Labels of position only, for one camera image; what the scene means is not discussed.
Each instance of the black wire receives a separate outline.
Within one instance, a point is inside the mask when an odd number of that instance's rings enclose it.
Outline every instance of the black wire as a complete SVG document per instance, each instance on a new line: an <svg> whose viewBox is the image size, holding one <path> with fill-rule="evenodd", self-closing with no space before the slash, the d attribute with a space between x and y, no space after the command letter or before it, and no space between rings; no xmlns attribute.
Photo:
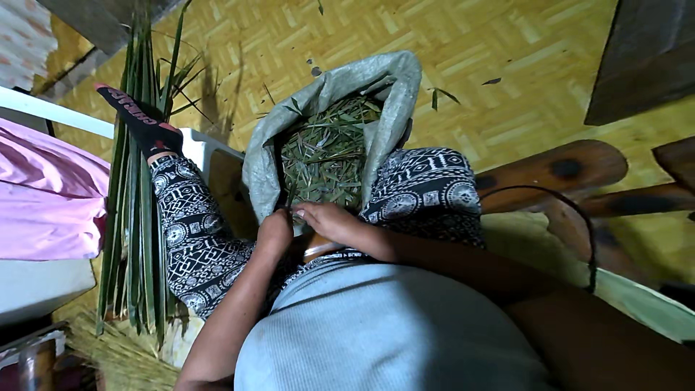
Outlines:
<svg viewBox="0 0 695 391"><path fill-rule="evenodd" d="M596 262L596 240L594 238L594 224L591 222L589 216L582 210L582 208L579 207L579 205L575 204L572 200L562 195L559 191L546 189L545 187L540 186L532 186L529 184L518 184L515 186L507 186L502 187L501 189L492 190L491 192L480 197L480 200L483 201L483 199L489 197L494 193L499 193L501 191L510 189L534 189L545 191L546 193L551 194L558 200L561 200L565 204L569 205L572 209L577 211L577 213L584 219L584 222L587 224L587 229L589 230L589 246L591 247L591 257L589 258L589 262L587 264L587 266L589 267L589 285L587 285L584 288L584 290L589 292L590 294L593 294L596 291L596 269L598 265Z"/></svg>

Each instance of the black sock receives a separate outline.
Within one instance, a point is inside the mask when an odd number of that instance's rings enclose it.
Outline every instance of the black sock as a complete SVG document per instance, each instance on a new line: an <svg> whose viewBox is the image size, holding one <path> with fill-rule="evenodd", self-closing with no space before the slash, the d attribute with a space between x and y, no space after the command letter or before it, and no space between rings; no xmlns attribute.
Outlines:
<svg viewBox="0 0 695 391"><path fill-rule="evenodd" d="M135 101L121 90L106 84L95 84L95 88L108 104L118 111L146 159L161 152L176 152L183 156L183 136L180 130L148 117Z"/></svg>

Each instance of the pink fabric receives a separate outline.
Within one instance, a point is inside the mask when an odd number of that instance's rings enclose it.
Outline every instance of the pink fabric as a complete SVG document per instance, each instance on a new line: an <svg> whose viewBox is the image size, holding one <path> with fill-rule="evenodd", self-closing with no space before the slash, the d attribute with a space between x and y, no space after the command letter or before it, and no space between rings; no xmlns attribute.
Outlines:
<svg viewBox="0 0 695 391"><path fill-rule="evenodd" d="M0 118L0 259L96 257L108 171L96 156Z"/></svg>

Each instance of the patterned pants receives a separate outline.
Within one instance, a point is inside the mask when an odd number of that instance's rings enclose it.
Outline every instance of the patterned pants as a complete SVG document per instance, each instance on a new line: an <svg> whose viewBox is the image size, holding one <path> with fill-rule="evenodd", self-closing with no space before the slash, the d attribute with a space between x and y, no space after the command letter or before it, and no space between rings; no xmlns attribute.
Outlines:
<svg viewBox="0 0 695 391"><path fill-rule="evenodd" d="M255 243L232 237L191 160L163 157L151 170L163 213L169 287L199 317L207 319L243 270ZM474 185L466 158L454 150L396 150L379 168L372 199L359 218L394 232L483 247ZM299 267L281 262L268 297L274 298L313 267L345 258L368 259L348 248Z"/></svg>

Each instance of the person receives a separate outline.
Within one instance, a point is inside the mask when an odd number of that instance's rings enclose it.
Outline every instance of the person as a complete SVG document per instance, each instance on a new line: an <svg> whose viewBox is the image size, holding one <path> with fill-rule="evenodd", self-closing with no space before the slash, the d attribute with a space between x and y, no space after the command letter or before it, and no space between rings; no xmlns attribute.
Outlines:
<svg viewBox="0 0 695 391"><path fill-rule="evenodd" d="M171 290L206 320L175 390L691 390L694 354L579 288L489 253L466 159L396 150L358 216L292 212L346 249L298 269L290 213L229 236L178 129L97 91L152 170Z"/></svg>

